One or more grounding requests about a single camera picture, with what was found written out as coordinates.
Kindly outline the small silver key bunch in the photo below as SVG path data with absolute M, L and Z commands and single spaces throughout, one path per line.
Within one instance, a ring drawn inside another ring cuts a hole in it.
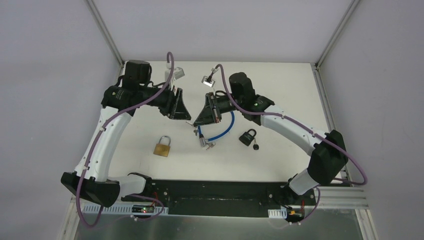
M 189 122 L 189 121 L 186 121 L 186 123 L 187 123 L 188 125 L 190 125 L 190 126 L 193 128 L 193 133 L 197 136 L 197 135 L 198 135 L 198 133 L 199 133 L 198 128 L 197 128 L 196 126 L 194 126 L 194 124 L 193 124 L 193 123 L 191 123 L 191 122 Z

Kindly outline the brass padlock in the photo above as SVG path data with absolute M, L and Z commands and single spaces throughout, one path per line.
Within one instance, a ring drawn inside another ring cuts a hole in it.
M 155 145 L 153 154 L 156 156 L 168 157 L 171 149 L 171 142 L 172 139 L 169 136 L 162 136 L 159 139 L 158 143 Z

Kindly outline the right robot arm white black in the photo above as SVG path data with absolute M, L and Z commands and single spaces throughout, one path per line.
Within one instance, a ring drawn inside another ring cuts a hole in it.
M 304 150 L 310 157 L 308 167 L 282 188 L 286 196 L 300 196 L 314 187 L 330 184 L 347 164 L 343 136 L 338 131 L 317 130 L 285 115 L 272 100 L 255 92 L 244 72 L 232 74 L 229 85 L 230 94 L 205 95 L 204 107 L 193 126 L 217 124 L 224 113 L 239 111 L 248 121 L 275 131 Z

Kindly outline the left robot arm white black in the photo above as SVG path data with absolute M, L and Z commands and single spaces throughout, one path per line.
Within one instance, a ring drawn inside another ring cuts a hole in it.
M 185 73 L 181 67 L 168 62 L 164 72 L 169 84 L 151 83 L 152 66 L 142 60 L 128 60 L 116 84 L 103 94 L 96 132 L 82 159 L 72 172 L 64 172 L 60 182 L 75 196 L 108 208 L 116 200 L 143 192 L 147 176 L 129 173 L 110 177 L 109 168 L 119 140 L 140 103 L 157 107 L 171 120 L 188 121 L 191 116 L 183 102 L 183 90 L 174 81 Z

